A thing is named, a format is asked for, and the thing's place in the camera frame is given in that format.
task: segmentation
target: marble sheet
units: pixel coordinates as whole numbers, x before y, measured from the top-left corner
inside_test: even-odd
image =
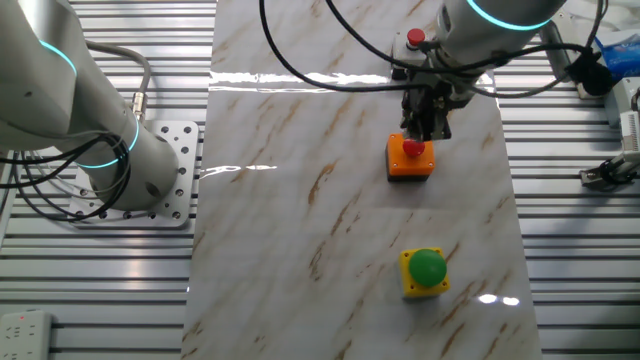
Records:
[[[432,29],[439,3],[340,0],[374,45]],[[274,37],[327,82],[388,82],[322,0],[267,0]],[[450,116],[425,184],[389,184],[400,93],[301,84],[257,0],[218,4],[183,359],[541,359],[496,101]],[[451,289],[401,299],[397,257],[441,247]]]

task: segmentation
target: metal rail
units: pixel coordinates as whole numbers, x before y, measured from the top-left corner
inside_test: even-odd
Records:
[[[151,60],[149,120],[184,119],[204,130],[215,1],[72,3],[88,39]],[[142,70],[94,55],[130,98]],[[552,72],[545,57],[528,56],[495,75],[499,90],[518,91],[546,83]],[[545,360],[640,358],[640,185],[589,193],[577,177],[620,150],[602,103],[581,101],[564,84],[500,107]],[[55,189],[44,190],[68,205]],[[78,232],[15,199],[0,219],[0,314],[53,313],[54,360],[178,360],[197,187],[192,197],[185,231],[135,233]]]

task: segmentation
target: electrical outlet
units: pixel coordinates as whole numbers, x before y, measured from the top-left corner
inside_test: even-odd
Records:
[[[0,318],[0,360],[47,360],[51,314],[32,310]]]

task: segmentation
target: mounting plate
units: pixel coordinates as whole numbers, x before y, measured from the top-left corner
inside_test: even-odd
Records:
[[[106,217],[92,218],[85,221],[73,222],[80,229],[178,229],[186,225],[191,210],[191,191],[196,162],[196,147],[198,145],[198,125],[193,121],[147,121],[145,126],[152,134],[156,134],[173,147],[178,157],[178,177],[176,183],[167,196],[156,206],[147,211],[121,211],[110,209]],[[187,147],[191,151],[186,154],[181,151]],[[91,188],[89,176],[84,171],[78,171],[75,184],[83,188]],[[83,200],[72,198],[69,211],[85,214],[91,213],[102,205],[100,200]]]

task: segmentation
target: red button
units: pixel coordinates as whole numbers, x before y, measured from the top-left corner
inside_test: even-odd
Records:
[[[417,142],[411,139],[405,139],[402,143],[402,150],[404,150],[405,154],[413,157],[422,155],[422,153],[424,153],[424,148],[425,146],[423,142]]]
[[[411,46],[418,46],[424,39],[426,39],[426,35],[421,29],[411,29],[407,34],[407,40]]]

